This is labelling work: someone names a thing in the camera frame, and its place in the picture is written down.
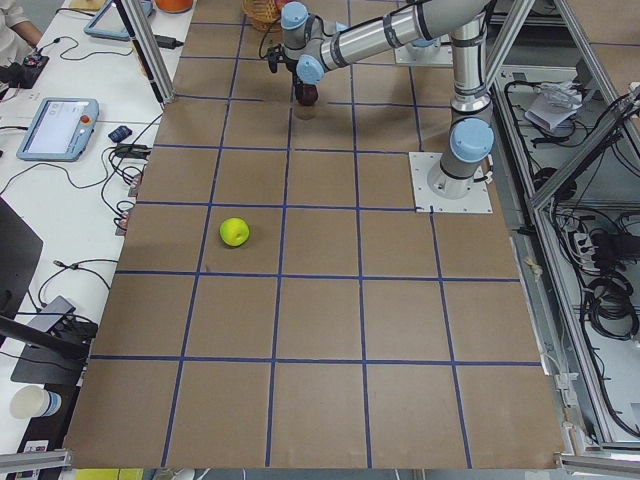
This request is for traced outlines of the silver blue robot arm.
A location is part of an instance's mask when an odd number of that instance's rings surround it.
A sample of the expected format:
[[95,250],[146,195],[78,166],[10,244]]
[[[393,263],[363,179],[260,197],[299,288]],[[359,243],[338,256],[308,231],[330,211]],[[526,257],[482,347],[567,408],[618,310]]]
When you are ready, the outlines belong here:
[[271,48],[269,68],[283,63],[292,74],[299,104],[313,105],[317,86],[333,70],[408,44],[448,36],[452,47],[454,96],[449,146],[436,169],[446,181],[470,181],[489,155],[494,133],[489,125],[486,19],[490,1],[409,1],[383,16],[346,27],[327,25],[298,1],[281,9],[282,44]]

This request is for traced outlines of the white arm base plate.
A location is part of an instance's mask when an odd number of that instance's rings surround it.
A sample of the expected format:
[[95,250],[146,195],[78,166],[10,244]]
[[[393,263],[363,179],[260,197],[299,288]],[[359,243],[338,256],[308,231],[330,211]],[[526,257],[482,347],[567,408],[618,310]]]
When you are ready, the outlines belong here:
[[421,213],[492,214],[490,169],[479,165],[471,178],[456,180],[442,170],[439,152],[409,152],[414,209]]

